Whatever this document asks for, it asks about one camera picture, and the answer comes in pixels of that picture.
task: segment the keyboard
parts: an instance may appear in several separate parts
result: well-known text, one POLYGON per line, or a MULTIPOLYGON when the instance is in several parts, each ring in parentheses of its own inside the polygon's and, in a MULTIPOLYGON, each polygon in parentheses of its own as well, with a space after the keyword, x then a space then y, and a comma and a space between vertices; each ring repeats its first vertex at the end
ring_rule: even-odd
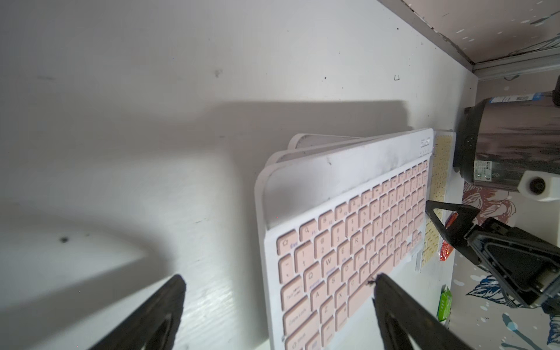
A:
POLYGON ((422 248, 433 130, 277 161, 255 202, 272 349, 322 349, 422 248))

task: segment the beige keyboard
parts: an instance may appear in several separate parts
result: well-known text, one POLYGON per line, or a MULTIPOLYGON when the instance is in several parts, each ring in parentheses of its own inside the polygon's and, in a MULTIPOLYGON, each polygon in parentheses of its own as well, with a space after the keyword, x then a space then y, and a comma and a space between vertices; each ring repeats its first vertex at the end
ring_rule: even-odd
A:
POLYGON ((326 347, 422 241, 428 161, 302 221, 276 242, 286 350, 326 347))

